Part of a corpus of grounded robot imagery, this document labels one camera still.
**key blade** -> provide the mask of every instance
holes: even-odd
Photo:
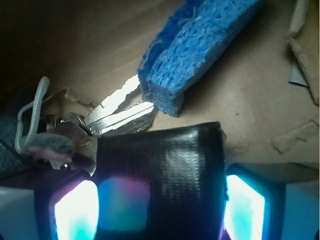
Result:
[[[89,115],[83,120],[85,124],[90,125],[100,119],[113,114],[120,104],[122,104],[128,94],[138,88],[140,84],[138,75],[129,78],[121,89],[117,89],[110,96],[107,96]]]
[[[135,105],[128,110],[119,112],[114,115],[109,115],[92,125],[89,125],[89,129],[94,136],[100,136],[108,131],[115,130],[121,126],[138,119],[146,114],[153,111],[154,104],[151,102],[143,102],[141,104]]]
[[[133,133],[141,132],[151,126],[153,119],[154,119],[153,114],[143,115],[142,117],[134,119],[115,130],[110,130],[104,133],[103,136],[111,137],[116,135],[133,134]]]

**torn cardboard edge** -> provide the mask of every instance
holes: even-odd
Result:
[[[312,136],[319,134],[319,114],[311,118],[301,126],[293,128],[287,132],[277,135],[262,142],[245,142],[233,146],[226,146],[226,151],[232,156],[239,156],[247,153],[250,148],[271,145],[278,153],[283,154],[289,151],[298,141],[307,142]]]
[[[69,87],[47,97],[41,106],[41,117],[55,115],[62,119],[68,113],[87,116],[98,104]]]
[[[297,0],[288,31],[288,42],[319,105],[319,2]]]

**key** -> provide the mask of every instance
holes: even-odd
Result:
[[[64,121],[56,125],[52,133],[66,136],[75,144],[78,154],[72,158],[72,166],[66,167],[70,167],[72,170],[83,169],[92,176],[97,167],[98,139],[89,136],[78,123],[71,121]],[[60,166],[57,165],[52,165],[52,167],[60,169]]]
[[[151,102],[113,114],[139,84],[137,75],[129,78],[121,89],[104,99],[86,118],[70,112],[54,127],[52,133],[66,136],[76,145],[77,155],[71,166],[63,166],[65,169],[84,169],[92,176],[97,166],[99,137],[135,133],[152,124],[154,104]]]
[[[136,90],[139,84],[138,75],[129,78],[121,89],[118,89],[110,96],[107,96],[95,109],[93,109],[92,112],[84,118],[84,122],[87,125],[90,125],[113,114],[120,104],[126,100],[126,96]]]
[[[93,136],[101,136],[109,131],[112,131],[112,130],[114,131],[116,129],[119,129],[120,127],[130,122],[134,122],[135,120],[138,120],[142,116],[146,116],[150,114],[153,109],[154,109],[153,103],[146,101],[136,106],[133,106],[126,111],[122,111],[117,114],[106,116],[101,120],[96,121],[93,124],[89,125],[88,128],[91,131]],[[136,130],[140,130],[141,127],[142,127],[141,125],[139,126],[139,128],[135,126],[133,127],[133,129],[137,128]]]

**pink fabric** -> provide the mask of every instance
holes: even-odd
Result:
[[[48,148],[41,148],[39,146],[30,146],[28,148],[30,155],[34,160],[47,160],[49,162],[56,162],[62,164],[72,163],[71,156],[68,154],[60,154]]]

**light panel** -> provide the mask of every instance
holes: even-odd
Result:
[[[59,240],[93,240],[99,219],[98,188],[92,181],[82,181],[54,206]]]
[[[262,239],[265,198],[236,175],[227,176],[224,226],[232,240]]]

